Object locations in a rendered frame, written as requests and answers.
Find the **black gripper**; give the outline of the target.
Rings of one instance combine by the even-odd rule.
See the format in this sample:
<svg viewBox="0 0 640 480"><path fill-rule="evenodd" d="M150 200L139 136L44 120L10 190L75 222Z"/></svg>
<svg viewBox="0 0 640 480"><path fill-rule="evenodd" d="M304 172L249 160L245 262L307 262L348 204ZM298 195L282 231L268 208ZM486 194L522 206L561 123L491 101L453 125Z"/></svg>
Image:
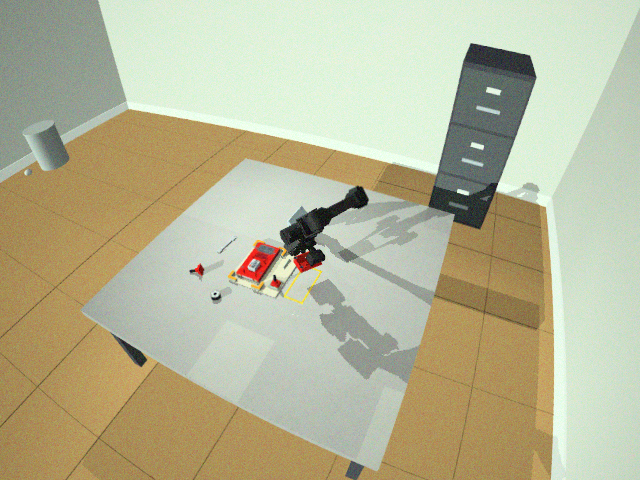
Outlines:
<svg viewBox="0 0 640 480"><path fill-rule="evenodd" d="M316 250L314 248L314 245L317 245L316 241L314 240L315 237L317 237L317 235L315 235L313 237L308 237L308 238L305 238L305 236L302 236L300 238L300 240L302 240L302 242L303 242L303 244L305 246L305 250L302 251L300 249L301 254L305 253L306 249L308 249L310 251L310 253L308 253L306 255L306 257L305 257L307 259L307 261L309 262L310 267L312 267L314 264L317 264L317 263L320 263L322 261L325 261L324 253L320 249Z"/></svg>

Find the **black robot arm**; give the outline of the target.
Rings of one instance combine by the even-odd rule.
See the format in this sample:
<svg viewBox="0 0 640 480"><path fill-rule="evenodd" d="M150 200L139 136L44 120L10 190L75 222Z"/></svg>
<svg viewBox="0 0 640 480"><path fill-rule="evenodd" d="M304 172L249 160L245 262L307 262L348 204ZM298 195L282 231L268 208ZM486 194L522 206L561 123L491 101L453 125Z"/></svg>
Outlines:
<svg viewBox="0 0 640 480"><path fill-rule="evenodd" d="M291 256L297 256L301 252L300 249L302 251L305 250L305 246L302 240L300 240L302 236L308 238L323 232L324 227L330 223L332 218L350 208L360 209L366 206L369 200L363 187L359 185L353 187L346 194L345 199L328 208L315 208L297 218L297 223L281 230L280 237L285 243L283 247Z"/></svg>

